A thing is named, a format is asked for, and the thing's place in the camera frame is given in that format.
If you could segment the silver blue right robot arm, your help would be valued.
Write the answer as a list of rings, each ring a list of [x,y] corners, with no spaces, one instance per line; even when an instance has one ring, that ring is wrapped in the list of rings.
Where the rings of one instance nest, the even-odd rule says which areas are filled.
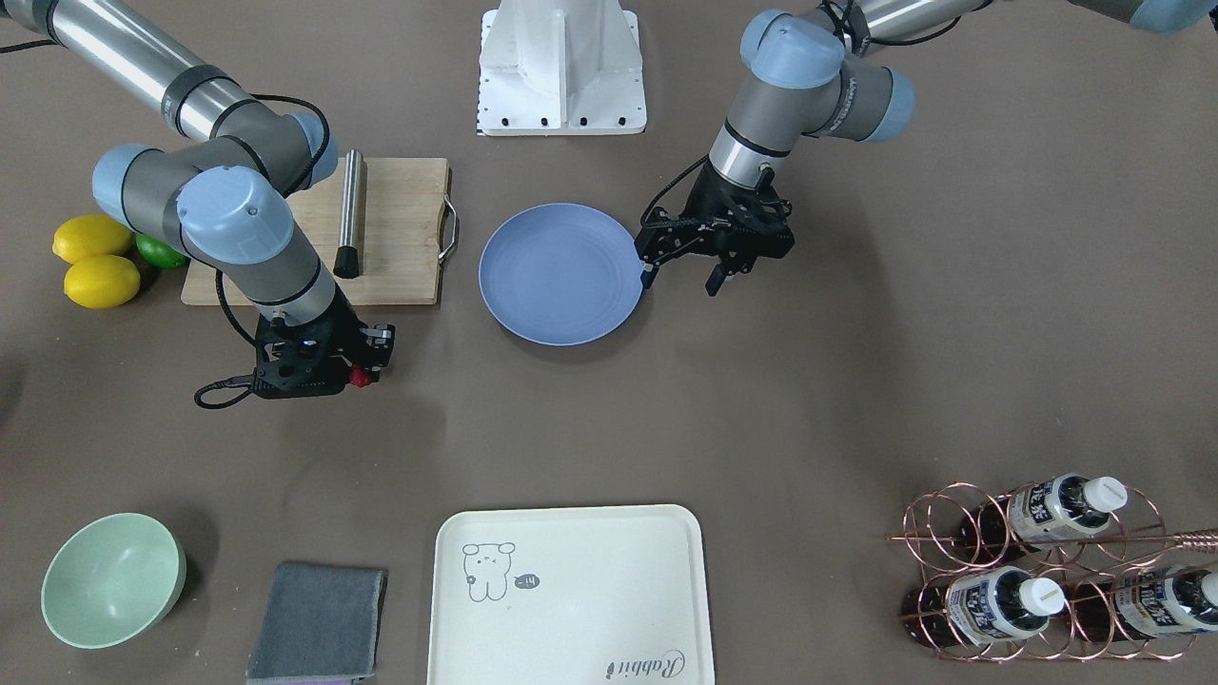
[[[255,368],[209,384],[236,399],[308,399],[379,380],[395,328],[361,321],[287,197],[339,167],[317,108],[279,115],[122,1],[5,1],[48,38],[157,108],[190,147],[121,145],[91,177],[104,212],[228,278],[258,311]]]

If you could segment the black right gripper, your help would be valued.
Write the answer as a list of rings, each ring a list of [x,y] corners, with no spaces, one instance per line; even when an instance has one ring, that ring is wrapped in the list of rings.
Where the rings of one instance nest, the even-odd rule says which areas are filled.
[[[258,318],[252,392],[259,399],[307,399],[343,391],[351,364],[375,382],[392,357],[396,325],[365,324],[352,303],[330,303],[322,317],[287,325]]]

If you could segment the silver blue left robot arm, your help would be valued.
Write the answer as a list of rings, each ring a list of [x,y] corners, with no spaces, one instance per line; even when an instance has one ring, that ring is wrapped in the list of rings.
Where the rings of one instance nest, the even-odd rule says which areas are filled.
[[[783,258],[795,246],[790,204],[773,188],[797,143],[836,138],[887,143],[914,117],[916,91],[904,74],[871,65],[871,48],[909,48],[948,34],[983,1],[818,1],[803,13],[758,13],[742,34],[748,69],[685,207],[650,201],[635,247],[649,289],[663,264],[686,255],[713,257],[705,290],[716,295],[758,258]]]

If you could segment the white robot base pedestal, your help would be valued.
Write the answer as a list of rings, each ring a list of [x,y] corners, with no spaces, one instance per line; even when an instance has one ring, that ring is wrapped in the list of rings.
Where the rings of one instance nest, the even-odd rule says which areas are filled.
[[[637,13],[618,1],[501,1],[480,22],[476,133],[646,130]]]

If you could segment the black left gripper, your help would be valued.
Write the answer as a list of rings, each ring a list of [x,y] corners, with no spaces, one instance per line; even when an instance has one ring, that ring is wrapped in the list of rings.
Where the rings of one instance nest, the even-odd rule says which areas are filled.
[[[683,211],[663,208],[658,201],[695,171]],[[736,186],[710,162],[695,162],[669,180],[639,216],[635,247],[646,263],[642,289],[652,289],[661,264],[687,254],[719,258],[705,283],[710,297],[731,282],[731,269],[750,269],[758,257],[783,258],[795,246],[795,234],[788,225],[792,205],[775,193],[775,177],[773,168],[762,165],[758,186]]]

